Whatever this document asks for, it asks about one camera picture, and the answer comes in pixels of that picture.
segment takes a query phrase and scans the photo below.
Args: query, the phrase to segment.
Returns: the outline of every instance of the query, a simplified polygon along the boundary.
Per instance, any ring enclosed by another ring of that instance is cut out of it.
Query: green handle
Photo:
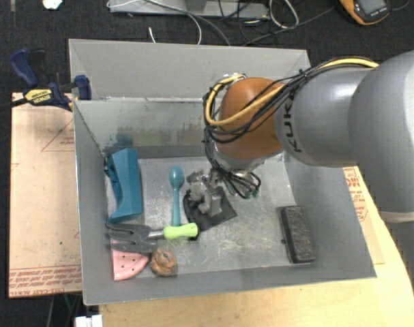
[[[163,235],[166,240],[172,240],[177,237],[195,237],[198,235],[198,226],[196,223],[181,226],[166,226],[163,229]]]

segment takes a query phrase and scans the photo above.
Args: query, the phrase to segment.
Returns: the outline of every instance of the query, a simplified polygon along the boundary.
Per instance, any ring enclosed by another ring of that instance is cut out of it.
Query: gray cylinder
[[[349,135],[363,178],[388,222],[414,220],[414,51],[372,70],[358,86]]]
[[[352,95],[370,69],[344,67],[314,77],[279,109],[275,130],[288,153],[309,165],[355,165],[349,139]]]

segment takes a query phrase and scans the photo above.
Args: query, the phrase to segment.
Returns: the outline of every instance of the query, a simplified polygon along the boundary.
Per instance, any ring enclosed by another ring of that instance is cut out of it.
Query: clamp
[[[22,48],[10,57],[10,65],[27,83],[23,98],[12,102],[11,106],[30,103],[33,106],[56,106],[72,111],[72,100],[64,92],[73,88],[78,88],[78,99],[91,99],[90,82],[85,75],[78,75],[73,82],[62,86],[53,81],[46,82],[45,52],[42,49],[29,52],[28,48]]]

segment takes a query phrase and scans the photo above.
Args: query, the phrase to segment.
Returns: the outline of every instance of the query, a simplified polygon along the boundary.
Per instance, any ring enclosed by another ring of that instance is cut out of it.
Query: blue spoon
[[[173,213],[172,226],[181,225],[181,215],[179,212],[179,189],[184,184],[184,173],[179,166],[173,166],[168,174],[168,179],[173,187]]]

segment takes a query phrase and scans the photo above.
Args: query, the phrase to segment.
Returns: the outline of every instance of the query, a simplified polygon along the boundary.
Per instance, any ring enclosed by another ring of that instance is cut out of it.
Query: yellow clamp label
[[[33,104],[39,104],[50,100],[52,97],[50,96],[52,91],[50,89],[34,89],[30,90],[30,92],[25,94],[25,98],[28,102],[32,102]]]

